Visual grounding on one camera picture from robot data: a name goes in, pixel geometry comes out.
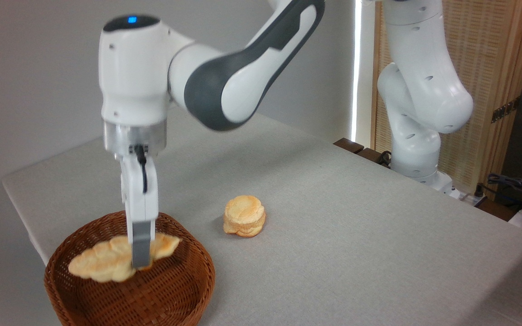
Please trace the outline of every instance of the bread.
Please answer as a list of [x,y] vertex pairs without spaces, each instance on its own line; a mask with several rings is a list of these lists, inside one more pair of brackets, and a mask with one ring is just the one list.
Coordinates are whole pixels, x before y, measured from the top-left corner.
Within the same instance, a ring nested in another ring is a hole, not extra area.
[[[172,256],[180,240],[172,235],[156,233],[150,244],[151,265],[147,268],[152,266],[153,260]],[[128,237],[119,235],[84,250],[72,259],[68,271],[75,276],[102,283],[128,280],[136,273],[136,269],[132,268],[132,248]]]
[[265,224],[265,207],[255,196],[237,196],[225,206],[223,230],[241,237],[255,237]]

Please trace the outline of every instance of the light strip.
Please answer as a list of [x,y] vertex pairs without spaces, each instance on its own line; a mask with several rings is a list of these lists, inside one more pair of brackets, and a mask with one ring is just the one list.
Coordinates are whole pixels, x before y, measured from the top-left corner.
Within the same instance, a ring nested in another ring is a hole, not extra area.
[[360,77],[360,37],[362,31],[362,2],[356,0],[356,13],[354,30],[354,85],[352,89],[352,127],[350,128],[350,140],[356,142],[358,128],[358,79]]

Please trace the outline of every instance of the bamboo panel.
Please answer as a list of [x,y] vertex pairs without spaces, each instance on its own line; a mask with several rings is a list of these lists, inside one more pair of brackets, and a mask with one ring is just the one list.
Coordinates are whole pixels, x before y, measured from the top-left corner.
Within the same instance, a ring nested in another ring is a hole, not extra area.
[[[447,47],[462,84],[473,97],[474,111],[461,130],[442,135],[439,169],[471,188],[489,167],[497,167],[492,163],[495,157],[504,159],[514,114],[495,124],[491,117],[493,110],[518,96],[522,88],[522,0],[443,0],[443,7]],[[376,80],[391,62],[382,10],[378,12]],[[373,106],[373,148],[390,150],[390,126],[379,94]]]
[[[520,29],[522,29],[522,1],[516,1],[510,4],[512,10],[512,18],[509,20],[510,29],[508,34],[502,35],[506,38],[505,48],[503,49],[503,65],[501,66],[501,76],[497,82],[495,106],[493,109],[499,108],[508,103],[508,91],[513,78],[513,68],[516,66],[518,47],[522,39]],[[475,172],[478,180],[484,181],[487,175],[493,171],[493,163],[497,157],[497,151],[500,148],[501,133],[508,127],[508,119],[497,120],[489,126],[489,136],[487,140],[488,147],[483,156],[483,162],[480,169]]]
[[[507,87],[507,100],[511,101],[512,99],[517,98],[522,92],[522,39],[518,48],[518,55],[516,59],[516,64],[514,66],[513,78],[510,81]],[[507,147],[509,144],[509,139],[513,129],[514,117],[516,112],[506,116],[503,119],[503,125],[501,127],[501,133],[498,136],[499,143],[498,148],[495,151],[495,157],[492,162],[493,165],[490,169],[485,171],[483,175],[483,179],[485,180],[488,173],[501,173],[503,169],[503,163],[505,162],[505,156]]]

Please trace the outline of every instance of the white wall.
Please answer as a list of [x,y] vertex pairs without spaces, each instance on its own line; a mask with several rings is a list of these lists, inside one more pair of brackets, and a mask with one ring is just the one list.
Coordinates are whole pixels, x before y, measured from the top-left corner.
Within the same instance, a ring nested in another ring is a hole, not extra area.
[[[353,7],[327,2],[322,24],[259,112],[328,142],[348,136]],[[247,43],[270,8],[262,0],[0,0],[0,180],[100,136],[99,32],[130,12],[156,14],[229,51]],[[0,325],[58,324],[43,273],[0,184]]]

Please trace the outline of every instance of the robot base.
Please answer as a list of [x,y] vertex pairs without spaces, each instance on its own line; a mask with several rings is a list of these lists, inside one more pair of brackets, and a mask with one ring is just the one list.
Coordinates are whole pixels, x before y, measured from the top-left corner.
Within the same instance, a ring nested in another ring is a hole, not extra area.
[[460,197],[460,192],[452,185],[452,178],[446,173],[441,173],[441,171],[436,171],[429,176],[411,177],[411,179],[426,184],[452,198],[458,199]]

